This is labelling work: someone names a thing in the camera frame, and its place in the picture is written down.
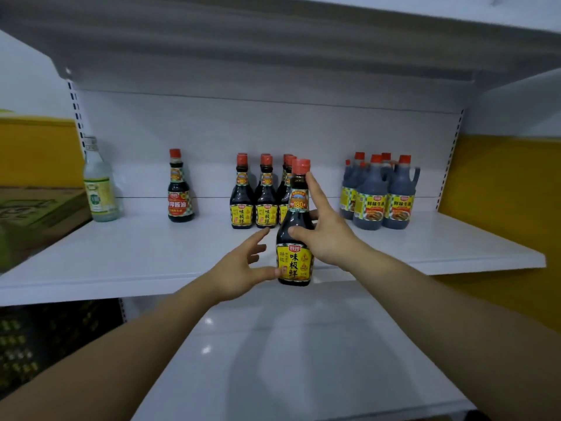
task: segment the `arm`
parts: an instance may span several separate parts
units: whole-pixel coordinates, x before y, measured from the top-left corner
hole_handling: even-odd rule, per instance
[[[0,413],[18,421],[125,421],[132,418],[177,349],[201,317],[280,275],[249,268],[265,251],[263,229],[210,271],[158,307],[89,343],[0,401]]]
[[[316,230],[289,233],[349,271],[403,332],[495,421],[561,413],[561,336],[539,322],[457,292],[359,240],[311,173]]]

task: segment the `upper shelf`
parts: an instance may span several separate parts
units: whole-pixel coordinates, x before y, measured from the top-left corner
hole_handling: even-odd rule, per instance
[[[228,215],[203,213],[184,224],[165,215],[91,222],[1,276],[0,306],[174,292],[257,230],[233,230]],[[427,275],[545,267],[543,254],[436,212],[415,213],[403,231],[353,229]],[[274,229],[264,239],[268,250],[258,265],[276,263],[276,235]],[[316,261],[312,280],[353,277]]]
[[[561,34],[425,15],[439,3],[404,13],[383,2],[0,0],[0,28],[53,58],[65,77],[91,49],[476,80],[483,88],[561,65]]]

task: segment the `hand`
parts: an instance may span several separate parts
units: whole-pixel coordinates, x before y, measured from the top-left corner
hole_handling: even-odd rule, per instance
[[[306,174],[306,183],[317,210],[310,212],[312,219],[318,220],[315,230],[292,226],[288,233],[294,239],[302,241],[312,254],[327,264],[349,270],[347,264],[357,245],[365,245],[358,239],[345,219],[336,213],[321,190],[319,183],[311,172]]]
[[[259,253],[267,249],[265,244],[259,244],[267,233],[269,228],[252,234],[205,273],[204,280],[212,282],[219,302],[241,297],[258,283],[276,279],[281,275],[281,271],[274,267],[249,267],[251,263],[259,260]]]

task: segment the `white wall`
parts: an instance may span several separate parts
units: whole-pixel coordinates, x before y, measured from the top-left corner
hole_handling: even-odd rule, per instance
[[[0,109],[23,115],[72,118],[66,83],[51,60],[0,31]]]
[[[462,132],[561,137],[561,69],[484,93],[469,108]]]

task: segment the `finger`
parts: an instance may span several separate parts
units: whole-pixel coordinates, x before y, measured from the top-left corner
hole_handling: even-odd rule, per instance
[[[310,246],[314,231],[306,229],[301,226],[291,226],[288,228],[288,234],[297,241],[302,241],[307,246]]]
[[[259,241],[267,235],[267,233],[269,233],[269,228],[265,227],[259,232],[252,234],[249,238],[243,241],[238,248],[241,249],[244,254],[249,254],[253,247],[255,247]]]
[[[306,173],[306,183],[308,184],[308,188],[310,189],[310,195],[312,197],[312,201],[316,207],[318,207],[318,215],[321,216],[325,213],[333,211],[331,205],[329,205],[329,201],[327,201],[327,197],[323,190],[321,190],[319,183],[316,181],[314,175],[311,171]]]
[[[264,281],[271,281],[281,275],[281,270],[278,267],[257,267],[251,269],[251,279],[253,283],[260,283]]]
[[[251,255],[247,256],[247,263],[248,264],[255,263],[256,261],[259,261],[259,255],[251,254]]]
[[[267,249],[267,244],[258,244],[255,247],[253,247],[252,249],[249,250],[249,254],[248,255],[252,255],[252,254],[259,254],[264,252]]]

